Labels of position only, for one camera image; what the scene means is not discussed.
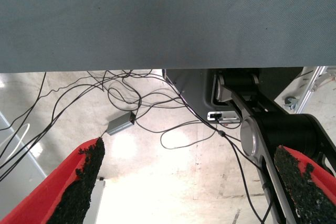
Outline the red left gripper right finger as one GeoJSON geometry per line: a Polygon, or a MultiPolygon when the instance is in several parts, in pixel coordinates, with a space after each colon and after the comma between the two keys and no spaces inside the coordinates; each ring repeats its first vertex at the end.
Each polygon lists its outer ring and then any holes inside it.
{"type": "Polygon", "coordinates": [[[275,167],[301,223],[335,223],[335,177],[303,153],[280,145],[275,167]]]}

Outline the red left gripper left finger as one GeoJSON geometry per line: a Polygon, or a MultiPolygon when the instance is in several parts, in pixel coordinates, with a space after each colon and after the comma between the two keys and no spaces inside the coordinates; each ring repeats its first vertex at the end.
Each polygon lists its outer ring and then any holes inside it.
{"type": "Polygon", "coordinates": [[[80,144],[1,223],[83,223],[104,155],[100,137],[80,144]]]}

